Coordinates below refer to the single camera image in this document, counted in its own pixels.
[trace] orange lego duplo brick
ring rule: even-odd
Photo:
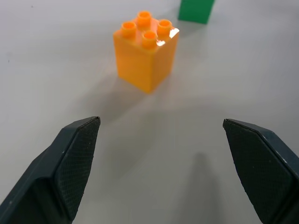
[[[171,72],[179,29],[147,11],[124,22],[114,35],[119,77],[151,93]]]

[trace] white table surface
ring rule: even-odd
[[[207,26],[178,0],[0,2],[0,201],[65,125],[100,116],[75,224],[259,224],[224,118],[299,154],[299,1],[218,0]],[[145,95],[116,74],[112,33],[139,10],[180,29],[171,76]]]

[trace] toy block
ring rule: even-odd
[[[182,0],[179,9],[179,20],[207,24],[214,0]]]
[[[151,93],[170,74],[179,29],[169,20],[156,20],[147,11],[124,22],[113,35],[120,78]]]

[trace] green lego brick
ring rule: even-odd
[[[207,24],[214,0],[182,0],[179,9],[179,20]]]

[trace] textured grip pad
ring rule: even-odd
[[[99,120],[81,127],[55,173],[55,185],[70,220],[74,220],[90,174]]]
[[[258,126],[245,124],[231,120],[223,124],[236,171],[261,221],[264,224],[285,223],[281,220],[297,194],[298,180],[278,151],[252,128]],[[270,133],[272,139],[278,138],[273,132],[263,130]]]

